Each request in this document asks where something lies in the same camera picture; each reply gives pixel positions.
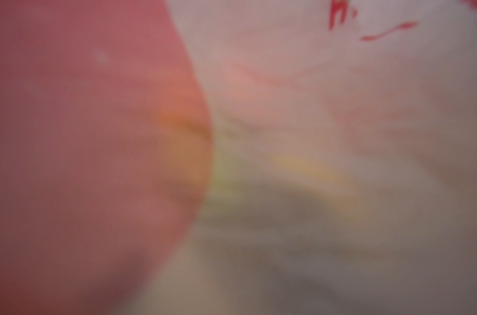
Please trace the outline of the pink plastic bag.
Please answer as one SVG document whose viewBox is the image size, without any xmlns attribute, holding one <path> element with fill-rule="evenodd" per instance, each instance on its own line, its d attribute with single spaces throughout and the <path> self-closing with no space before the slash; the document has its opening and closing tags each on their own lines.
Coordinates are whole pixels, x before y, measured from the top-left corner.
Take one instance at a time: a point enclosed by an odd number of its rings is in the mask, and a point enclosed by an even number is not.
<svg viewBox="0 0 477 315">
<path fill-rule="evenodd" d="M 215 167 L 127 314 L 477 314 L 477 1 L 170 1 Z"/>
</svg>

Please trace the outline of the red fruit in bag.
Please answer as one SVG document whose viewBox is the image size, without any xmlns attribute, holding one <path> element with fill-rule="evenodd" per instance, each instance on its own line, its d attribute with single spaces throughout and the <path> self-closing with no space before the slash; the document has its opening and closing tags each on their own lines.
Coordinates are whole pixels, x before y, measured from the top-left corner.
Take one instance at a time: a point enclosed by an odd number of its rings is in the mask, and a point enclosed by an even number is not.
<svg viewBox="0 0 477 315">
<path fill-rule="evenodd" d="M 0 1 L 0 314 L 114 314 L 189 229 L 210 113 L 166 1 Z"/>
</svg>

